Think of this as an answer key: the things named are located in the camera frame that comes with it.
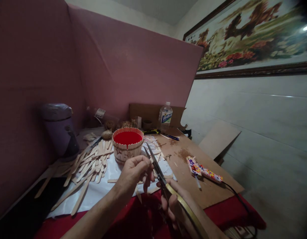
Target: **thermos lid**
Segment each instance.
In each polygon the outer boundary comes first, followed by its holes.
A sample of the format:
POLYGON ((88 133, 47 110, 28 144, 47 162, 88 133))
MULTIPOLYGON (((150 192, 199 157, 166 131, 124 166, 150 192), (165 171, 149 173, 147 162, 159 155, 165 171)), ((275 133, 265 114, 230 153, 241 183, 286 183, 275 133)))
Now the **thermos lid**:
POLYGON ((72 109, 63 103, 44 104, 41 106, 41 114, 45 120, 60 121, 70 118, 72 109))

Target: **scissor blade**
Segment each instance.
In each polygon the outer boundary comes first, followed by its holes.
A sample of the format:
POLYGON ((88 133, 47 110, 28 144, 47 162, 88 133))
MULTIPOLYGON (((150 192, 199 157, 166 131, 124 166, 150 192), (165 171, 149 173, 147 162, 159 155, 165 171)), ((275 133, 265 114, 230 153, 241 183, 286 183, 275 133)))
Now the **scissor blade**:
POLYGON ((151 157, 153 158, 153 165, 154 165, 154 168, 158 174, 158 176, 161 178, 161 180, 164 182, 164 184, 166 184, 166 179, 164 178, 163 174, 162 174, 162 171, 161 171, 161 168, 159 167, 159 164, 156 160, 156 157, 154 156, 154 153, 153 151, 151 150, 149 144, 147 143, 147 146, 148 146, 148 149, 149 149, 149 152, 151 154, 151 157))
POLYGON ((146 151, 147 158, 149 158, 149 159, 150 159, 150 155, 149 155, 148 151, 146 150, 146 148, 145 148, 145 147, 144 147, 144 149, 145 149, 145 151, 146 151))

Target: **popsicle stick cup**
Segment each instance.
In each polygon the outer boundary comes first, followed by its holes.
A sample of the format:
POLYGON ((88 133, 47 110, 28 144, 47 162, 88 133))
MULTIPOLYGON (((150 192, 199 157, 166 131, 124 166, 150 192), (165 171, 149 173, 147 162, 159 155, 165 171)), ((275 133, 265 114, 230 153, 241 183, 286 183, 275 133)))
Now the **popsicle stick cup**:
POLYGON ((144 134, 137 128, 121 128, 114 132, 112 142, 116 162, 124 165, 127 159, 141 154, 144 134))

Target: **scissors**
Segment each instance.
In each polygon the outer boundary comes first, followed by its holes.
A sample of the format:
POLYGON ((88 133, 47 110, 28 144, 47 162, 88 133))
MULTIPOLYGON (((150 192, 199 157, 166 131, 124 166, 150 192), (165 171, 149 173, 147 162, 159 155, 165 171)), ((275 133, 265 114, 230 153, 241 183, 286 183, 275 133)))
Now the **scissors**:
MULTIPOLYGON (((153 154, 153 151, 151 150, 149 144, 147 143, 150 155, 153 159, 153 166, 154 169, 157 173, 157 178, 160 182, 161 189, 164 193, 165 198, 167 201, 169 201, 169 198, 171 197, 172 194, 176 194, 178 197, 178 201, 182 207, 182 209, 186 212, 187 216, 189 217, 191 223, 193 224, 194 228, 196 229, 197 233, 199 234, 200 238, 207 239, 209 238, 206 231, 204 230, 203 226, 201 225, 199 219, 197 216, 193 213, 189 205, 185 202, 185 200, 170 186, 169 183, 166 182, 166 179, 163 176, 163 173, 161 171, 161 168, 158 165, 158 162, 153 154)), ((150 159, 150 155, 148 154, 148 151, 146 150, 147 157, 150 159)))

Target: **ceiling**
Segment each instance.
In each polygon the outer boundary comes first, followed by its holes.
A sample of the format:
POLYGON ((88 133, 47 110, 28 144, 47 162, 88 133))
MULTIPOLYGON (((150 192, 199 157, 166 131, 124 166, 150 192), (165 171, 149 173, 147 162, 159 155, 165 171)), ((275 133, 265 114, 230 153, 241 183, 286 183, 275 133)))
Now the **ceiling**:
POLYGON ((198 0, 113 0, 170 25, 176 25, 198 0))

